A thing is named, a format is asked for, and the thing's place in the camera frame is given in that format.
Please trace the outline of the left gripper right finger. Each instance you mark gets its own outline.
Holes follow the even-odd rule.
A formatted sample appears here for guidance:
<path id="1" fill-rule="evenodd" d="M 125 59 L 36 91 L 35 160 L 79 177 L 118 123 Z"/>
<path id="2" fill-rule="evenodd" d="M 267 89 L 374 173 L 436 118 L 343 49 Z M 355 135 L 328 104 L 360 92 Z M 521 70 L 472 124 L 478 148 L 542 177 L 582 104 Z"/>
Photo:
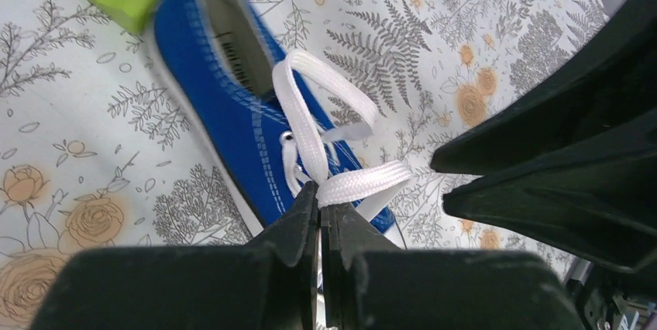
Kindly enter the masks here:
<path id="1" fill-rule="evenodd" d="M 580 329 L 566 290 L 523 251 L 404 250 L 352 206 L 320 212 L 325 320 L 339 329 Z"/>

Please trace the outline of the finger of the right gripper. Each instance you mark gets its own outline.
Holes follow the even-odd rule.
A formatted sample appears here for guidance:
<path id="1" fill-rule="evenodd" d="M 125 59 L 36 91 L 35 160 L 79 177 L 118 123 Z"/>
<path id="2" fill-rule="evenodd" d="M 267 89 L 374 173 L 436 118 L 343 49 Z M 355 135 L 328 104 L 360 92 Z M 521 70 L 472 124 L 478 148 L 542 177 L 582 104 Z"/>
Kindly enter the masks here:
<path id="1" fill-rule="evenodd" d="M 626 0 L 572 59 L 439 147 L 430 167 L 485 175 L 564 149 L 656 106 L 656 0 Z"/>
<path id="2" fill-rule="evenodd" d="M 621 272 L 656 260 L 656 126 L 629 122 L 456 188 L 445 211 Z"/>

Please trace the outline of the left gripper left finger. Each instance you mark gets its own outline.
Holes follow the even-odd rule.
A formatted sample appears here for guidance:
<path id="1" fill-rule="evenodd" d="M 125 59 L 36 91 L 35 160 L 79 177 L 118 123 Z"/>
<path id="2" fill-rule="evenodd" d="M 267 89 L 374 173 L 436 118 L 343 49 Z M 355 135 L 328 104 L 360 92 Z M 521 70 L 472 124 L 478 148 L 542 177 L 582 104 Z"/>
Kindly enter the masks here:
<path id="1" fill-rule="evenodd" d="M 134 246 L 74 255 L 34 329 L 313 329 L 318 185 L 241 246 Z"/>

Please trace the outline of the blue sneaker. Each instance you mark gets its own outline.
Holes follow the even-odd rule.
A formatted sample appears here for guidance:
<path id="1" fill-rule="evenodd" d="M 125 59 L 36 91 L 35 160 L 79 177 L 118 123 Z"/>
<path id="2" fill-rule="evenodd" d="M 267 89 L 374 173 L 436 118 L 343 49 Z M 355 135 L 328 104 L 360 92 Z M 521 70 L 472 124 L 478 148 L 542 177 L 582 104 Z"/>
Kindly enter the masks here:
<path id="1" fill-rule="evenodd" d="M 320 206 L 351 205 L 401 243 L 388 205 L 412 173 L 399 160 L 357 160 L 349 143 L 372 136 L 380 114 L 353 83 L 305 50 L 282 50 L 247 0 L 162 0 L 150 35 L 251 235 L 314 182 Z"/>

